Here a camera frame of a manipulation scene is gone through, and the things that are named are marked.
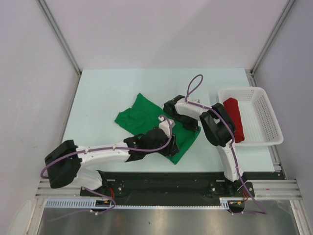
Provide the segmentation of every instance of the metal floor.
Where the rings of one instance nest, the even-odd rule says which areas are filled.
[[[298,235],[288,200],[261,201],[268,215],[234,215],[219,210],[117,209],[88,212],[48,222],[76,209],[47,208],[39,235]],[[252,201],[246,210],[257,209]]]

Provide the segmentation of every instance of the white plastic bin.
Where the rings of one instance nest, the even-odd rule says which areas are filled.
[[[236,146],[270,146],[283,142],[283,134],[266,92],[260,87],[219,90],[221,104],[229,98],[238,100],[245,140]]]

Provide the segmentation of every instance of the cable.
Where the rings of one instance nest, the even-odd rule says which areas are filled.
[[[197,78],[201,76],[201,81],[199,82],[199,84],[191,91],[189,92],[189,89],[190,89],[190,86],[192,84],[192,82]],[[234,157],[234,161],[235,161],[235,166],[236,166],[236,171],[237,171],[237,174],[239,176],[239,179],[244,187],[244,189],[246,190],[246,192],[248,193],[248,195],[251,197],[251,199],[254,201],[254,203],[262,210],[262,211],[246,211],[246,212],[243,212],[243,213],[261,213],[261,214],[268,214],[267,211],[262,207],[262,205],[252,196],[252,194],[250,193],[250,191],[248,190],[248,188],[246,187],[241,175],[240,175],[240,172],[239,172],[239,164],[238,164],[238,160],[237,160],[237,156],[236,156],[236,153],[235,153],[235,150],[234,150],[234,147],[233,147],[233,143],[235,142],[235,136],[234,136],[234,133],[231,131],[231,129],[229,128],[229,126],[227,125],[227,123],[225,122],[225,120],[221,117],[221,115],[216,112],[214,109],[212,109],[211,107],[208,107],[208,106],[203,106],[201,104],[198,104],[198,103],[194,103],[194,102],[191,102],[191,101],[188,101],[187,98],[189,97],[189,95],[194,92],[199,86],[200,84],[202,83],[203,81],[203,75],[199,74],[197,76],[195,76],[191,82],[189,83],[188,85],[188,89],[187,89],[187,95],[186,95],[186,103],[188,104],[192,104],[192,105],[195,105],[195,106],[198,106],[198,107],[201,107],[201,108],[204,108],[204,109],[208,109],[210,111],[212,111],[220,120],[221,122],[224,124],[224,126],[227,128],[228,132],[230,133],[231,135],[231,138],[232,138],[232,141],[230,143],[230,149],[231,149],[231,152],[233,154],[233,157]]]
[[[112,150],[112,149],[113,149],[113,150],[114,150],[114,149],[133,150],[133,151],[137,151],[137,152],[147,152],[147,153],[158,152],[158,151],[160,151],[160,150],[166,148],[166,146],[169,145],[169,143],[170,143],[170,141],[171,141],[171,138],[172,138],[172,125],[171,125],[170,120],[169,120],[169,119],[167,118],[167,116],[165,116],[165,115],[160,115],[160,117],[164,118],[164,119],[167,121],[167,123],[168,123],[168,125],[169,125],[169,128],[170,128],[170,135],[169,135],[169,138],[168,138],[166,144],[163,145],[163,146],[161,146],[161,147],[159,147],[159,148],[156,148],[156,149],[141,149],[141,148],[129,148],[129,147],[119,147],[119,146],[115,146],[115,147],[114,147],[114,146],[110,146],[110,147],[102,147],[102,148],[89,149],[88,152],[96,152],[96,151]],[[60,157],[60,158],[58,158],[58,159],[56,159],[56,160],[50,162],[48,165],[46,165],[46,166],[42,169],[42,171],[41,171],[41,173],[40,173],[41,178],[43,178],[43,179],[49,179],[49,177],[44,176],[44,173],[45,173],[45,171],[46,171],[48,168],[52,167],[54,164],[56,164],[56,163],[58,163],[58,162],[64,160],[65,158],[69,158],[69,157],[71,157],[71,156],[73,156],[73,155],[81,154],[81,153],[85,153],[85,152],[86,152],[85,150],[80,150],[80,151],[72,152],[72,153],[66,154],[66,155],[64,155],[64,156],[62,156],[62,157]]]
[[[98,192],[95,192],[95,191],[93,191],[93,190],[91,190],[91,189],[89,189],[89,188],[85,188],[85,190],[87,190],[88,192],[91,192],[91,193],[93,193],[93,194],[95,194],[95,195],[97,195],[97,196],[100,196],[100,197],[102,197],[102,198],[106,198],[106,199],[110,200],[110,201],[113,203],[113,206],[112,206],[112,207],[106,209],[105,211],[100,211],[100,212],[98,211],[98,212],[95,212],[95,213],[94,213],[95,215],[107,213],[107,212],[113,210],[114,207],[116,207],[116,202],[114,201],[113,198],[108,197],[108,196],[103,195],[103,194],[100,194],[100,193],[98,193]],[[91,209],[90,209],[90,210],[74,211],[74,212],[72,212],[72,213],[68,213],[68,214],[59,216],[59,217],[57,217],[57,218],[50,219],[50,220],[48,220],[48,222],[53,222],[53,221],[56,221],[56,220],[59,220],[59,219],[63,219],[63,218],[65,218],[65,217],[68,217],[68,216],[70,216],[70,215],[74,215],[74,214],[78,214],[78,213],[82,213],[82,212],[93,212],[93,211],[92,211]]]

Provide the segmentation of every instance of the wall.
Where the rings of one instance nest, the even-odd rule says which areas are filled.
[[[33,198],[77,76],[36,1],[0,2],[0,234]]]
[[[299,0],[256,72],[271,100],[284,142],[283,167],[296,178],[313,218],[313,1]]]
[[[81,69],[249,69],[286,2],[47,0]]]

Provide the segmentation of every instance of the gray wall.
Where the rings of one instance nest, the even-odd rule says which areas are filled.
[[[273,105],[284,142],[283,167],[296,178],[313,218],[313,1],[297,1],[256,72]]]
[[[35,195],[77,76],[35,0],[0,2],[0,234]]]

